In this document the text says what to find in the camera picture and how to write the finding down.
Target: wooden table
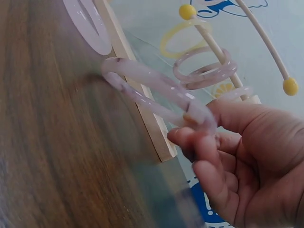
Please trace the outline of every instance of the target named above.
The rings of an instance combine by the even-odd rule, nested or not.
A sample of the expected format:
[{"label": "wooden table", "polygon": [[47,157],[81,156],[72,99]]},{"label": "wooden table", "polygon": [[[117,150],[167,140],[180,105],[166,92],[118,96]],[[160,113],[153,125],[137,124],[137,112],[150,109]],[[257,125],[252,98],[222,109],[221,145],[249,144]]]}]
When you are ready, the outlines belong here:
[{"label": "wooden table", "polygon": [[0,228],[202,226],[103,59],[62,0],[0,0]]}]

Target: yellow ball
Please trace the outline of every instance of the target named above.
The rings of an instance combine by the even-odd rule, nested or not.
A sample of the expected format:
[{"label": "yellow ball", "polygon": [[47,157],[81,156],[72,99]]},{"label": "yellow ball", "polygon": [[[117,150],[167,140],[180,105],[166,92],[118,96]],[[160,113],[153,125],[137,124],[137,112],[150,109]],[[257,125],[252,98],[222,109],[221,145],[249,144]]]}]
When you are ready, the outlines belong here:
[{"label": "yellow ball", "polygon": [[192,5],[185,4],[180,7],[179,13],[184,20],[190,20],[192,16],[196,15],[196,10]]},{"label": "yellow ball", "polygon": [[283,89],[287,95],[294,96],[299,91],[299,85],[294,78],[290,77],[290,78],[284,80]]}]

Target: wooden board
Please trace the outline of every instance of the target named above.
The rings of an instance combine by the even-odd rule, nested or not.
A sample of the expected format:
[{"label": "wooden board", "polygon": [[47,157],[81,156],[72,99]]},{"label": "wooden board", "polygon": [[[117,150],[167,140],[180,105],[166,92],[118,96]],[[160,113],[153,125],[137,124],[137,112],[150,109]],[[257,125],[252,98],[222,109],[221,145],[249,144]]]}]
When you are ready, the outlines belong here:
[{"label": "wooden board", "polygon": [[[95,5],[107,27],[114,52],[118,57],[136,60],[119,21],[108,2],[108,0],[95,0]],[[154,100],[149,88],[128,78],[126,78],[126,81],[137,91]],[[140,106],[138,106],[138,109],[160,160],[164,162],[175,157],[177,155],[176,148],[167,139],[168,129],[164,120]]]}]

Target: hand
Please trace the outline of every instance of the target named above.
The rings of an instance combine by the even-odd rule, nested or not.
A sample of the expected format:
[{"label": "hand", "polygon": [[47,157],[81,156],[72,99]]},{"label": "hand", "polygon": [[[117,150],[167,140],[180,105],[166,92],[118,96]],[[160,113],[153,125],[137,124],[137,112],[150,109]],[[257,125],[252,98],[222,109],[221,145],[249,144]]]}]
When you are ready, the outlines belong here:
[{"label": "hand", "polygon": [[194,162],[211,207],[237,228],[304,227],[304,122],[260,104],[207,106],[235,133],[182,128],[168,138]]}]

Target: light blue background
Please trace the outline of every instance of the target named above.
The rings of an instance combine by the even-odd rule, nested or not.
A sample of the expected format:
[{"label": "light blue background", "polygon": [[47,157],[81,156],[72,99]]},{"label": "light blue background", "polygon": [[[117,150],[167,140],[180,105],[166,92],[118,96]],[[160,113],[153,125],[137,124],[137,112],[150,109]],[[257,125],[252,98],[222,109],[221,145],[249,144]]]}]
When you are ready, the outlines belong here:
[{"label": "light blue background", "polygon": [[[158,47],[162,36],[174,25],[182,22],[178,15],[180,5],[189,2],[190,0],[113,0],[111,3],[138,61],[173,79],[175,78],[172,74],[172,65],[175,60],[161,56]],[[205,20],[211,23],[215,40],[227,49],[238,63],[237,73],[243,84],[252,86],[263,104],[303,115],[304,1],[268,0],[268,6],[264,7],[267,5],[265,2],[245,0],[272,40],[290,75],[298,81],[300,91],[297,96],[290,97],[283,92],[283,79],[274,60],[250,21],[242,17],[242,11],[237,6],[225,7],[224,11],[219,10],[218,13],[211,10],[216,16]],[[193,5],[197,10],[210,10],[199,4],[199,0],[193,0]],[[192,28],[179,33],[177,37],[169,44],[169,48],[174,51],[180,50],[181,46],[194,45],[201,39]],[[201,55],[192,58],[182,67],[185,72],[189,72],[214,61],[215,58],[211,55]],[[204,104],[213,99],[209,89],[195,91],[192,94]],[[158,94],[153,95],[157,102],[181,113],[177,107]],[[172,128],[169,123],[166,124],[169,129]],[[194,178],[190,162],[180,151],[178,158],[190,186],[194,186],[197,180]],[[210,227],[227,227],[227,223],[212,223],[208,216],[204,216],[204,219]]]}]

